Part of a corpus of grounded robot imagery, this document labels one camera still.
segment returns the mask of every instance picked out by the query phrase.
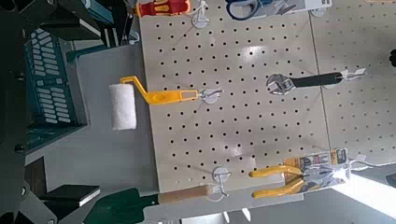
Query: paint roller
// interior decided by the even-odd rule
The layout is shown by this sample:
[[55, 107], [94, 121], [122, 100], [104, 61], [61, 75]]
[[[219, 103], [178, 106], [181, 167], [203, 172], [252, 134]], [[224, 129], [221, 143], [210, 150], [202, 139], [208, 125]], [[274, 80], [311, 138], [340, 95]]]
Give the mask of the paint roller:
[[136, 129], [136, 112], [134, 108], [134, 82], [137, 89], [150, 105], [167, 105], [198, 98], [196, 90], [186, 91], [150, 91], [147, 92], [137, 77], [122, 77], [120, 84], [110, 85], [112, 103], [113, 130]]

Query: scissors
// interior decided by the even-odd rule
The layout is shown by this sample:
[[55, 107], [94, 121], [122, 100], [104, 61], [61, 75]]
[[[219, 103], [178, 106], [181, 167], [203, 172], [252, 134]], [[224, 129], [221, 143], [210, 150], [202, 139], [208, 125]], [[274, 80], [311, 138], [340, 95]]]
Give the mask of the scissors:
[[[226, 0], [226, 2], [227, 12], [233, 20], [246, 21], [252, 18], [261, 7], [266, 7], [267, 5], [272, 4], [274, 0]], [[283, 15], [296, 7], [296, 5], [286, 7], [288, 0], [279, 0], [277, 2], [278, 3], [274, 4], [274, 10], [267, 14], [267, 16]], [[237, 17], [232, 13], [232, 7], [249, 7], [251, 10], [246, 17]]]

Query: yellow tool handle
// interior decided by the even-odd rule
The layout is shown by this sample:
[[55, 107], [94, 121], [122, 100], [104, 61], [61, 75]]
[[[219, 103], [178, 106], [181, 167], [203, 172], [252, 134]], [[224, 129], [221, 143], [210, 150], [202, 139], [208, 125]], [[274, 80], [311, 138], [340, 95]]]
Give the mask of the yellow tool handle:
[[251, 196], [255, 199], [258, 199], [264, 197], [277, 197], [285, 194], [293, 194], [293, 193], [297, 193], [301, 189], [303, 184], [304, 181], [300, 177], [297, 177], [294, 180], [292, 180], [289, 184], [285, 185], [284, 187], [277, 189], [257, 190], [254, 191]]
[[268, 175], [275, 175], [275, 174], [294, 174], [294, 175], [302, 175], [301, 170], [294, 166], [289, 165], [278, 165], [278, 166], [270, 166], [269, 168], [261, 169], [258, 171], [253, 171], [248, 173], [250, 177], [264, 177]]
[[122, 77], [120, 79], [120, 83], [122, 84], [126, 84], [128, 82], [134, 82], [137, 89], [145, 98], [146, 102], [150, 105], [167, 105], [181, 101], [195, 100], [198, 98], [198, 91], [196, 90], [146, 92], [145, 88], [142, 86], [137, 77]]
[[158, 203], [173, 203], [190, 198], [205, 197], [209, 194], [209, 186], [202, 185], [190, 189], [180, 189], [176, 191], [161, 193], [158, 195]]

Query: yellow pliers handle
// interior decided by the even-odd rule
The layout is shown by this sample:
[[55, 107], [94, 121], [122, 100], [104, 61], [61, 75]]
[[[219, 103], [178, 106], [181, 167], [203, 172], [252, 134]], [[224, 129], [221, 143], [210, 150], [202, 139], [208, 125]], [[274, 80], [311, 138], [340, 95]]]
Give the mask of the yellow pliers handle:
[[304, 180], [301, 178], [301, 175], [303, 174], [301, 170], [297, 167], [288, 165], [272, 166], [266, 169], [250, 172], [248, 175], [250, 177], [264, 177], [268, 175], [282, 173], [294, 174], [299, 176], [289, 182], [289, 184], [281, 188], [256, 190], [253, 192], [252, 197], [257, 199], [263, 197], [277, 197], [285, 194], [293, 194], [296, 193], [304, 184]]

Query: packaged tool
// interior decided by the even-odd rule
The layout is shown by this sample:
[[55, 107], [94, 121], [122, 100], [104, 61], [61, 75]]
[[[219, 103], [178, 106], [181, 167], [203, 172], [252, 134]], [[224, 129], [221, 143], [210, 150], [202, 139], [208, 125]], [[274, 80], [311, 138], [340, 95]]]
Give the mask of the packaged tool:
[[254, 191], [253, 198], [276, 197], [285, 194], [304, 193], [344, 184], [350, 178], [350, 162], [346, 148], [329, 152], [293, 157], [284, 160], [283, 165], [250, 172], [250, 177], [265, 177], [283, 174], [285, 186], [278, 189]]

